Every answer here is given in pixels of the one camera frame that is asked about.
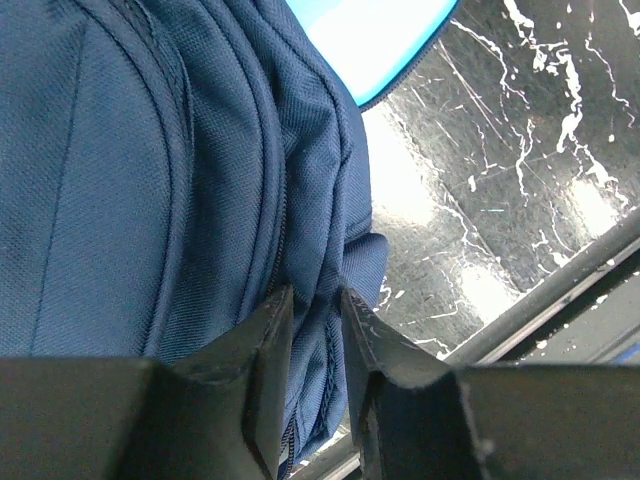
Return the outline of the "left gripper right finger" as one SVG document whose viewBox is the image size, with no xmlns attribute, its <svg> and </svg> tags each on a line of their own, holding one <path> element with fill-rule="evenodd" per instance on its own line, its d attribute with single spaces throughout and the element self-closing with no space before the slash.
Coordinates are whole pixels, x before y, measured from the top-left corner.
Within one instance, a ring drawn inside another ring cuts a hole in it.
<svg viewBox="0 0 640 480">
<path fill-rule="evenodd" d="M 635 366 L 451 366 L 341 295 L 353 443 L 367 479 L 635 479 Z"/>
</svg>

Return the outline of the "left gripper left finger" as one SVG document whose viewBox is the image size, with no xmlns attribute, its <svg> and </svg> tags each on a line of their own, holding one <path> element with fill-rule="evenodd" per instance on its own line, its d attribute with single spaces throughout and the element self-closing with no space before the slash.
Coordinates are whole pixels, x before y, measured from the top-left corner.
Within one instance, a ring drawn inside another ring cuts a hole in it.
<svg viewBox="0 0 640 480">
<path fill-rule="evenodd" d="M 293 292 L 173 367 L 143 358 L 5 358 L 5 479 L 274 479 Z"/>
</svg>

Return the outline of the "navy blue student backpack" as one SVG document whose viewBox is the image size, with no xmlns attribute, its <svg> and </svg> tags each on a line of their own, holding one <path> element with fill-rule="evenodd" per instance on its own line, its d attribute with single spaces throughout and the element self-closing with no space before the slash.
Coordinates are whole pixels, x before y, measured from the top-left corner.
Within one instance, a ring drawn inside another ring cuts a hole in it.
<svg viewBox="0 0 640 480">
<path fill-rule="evenodd" d="M 347 404 L 379 295 L 360 111 L 283 1 L 1 5 L 1 362 L 173 367 L 293 292 L 278 475 Z"/>
</svg>

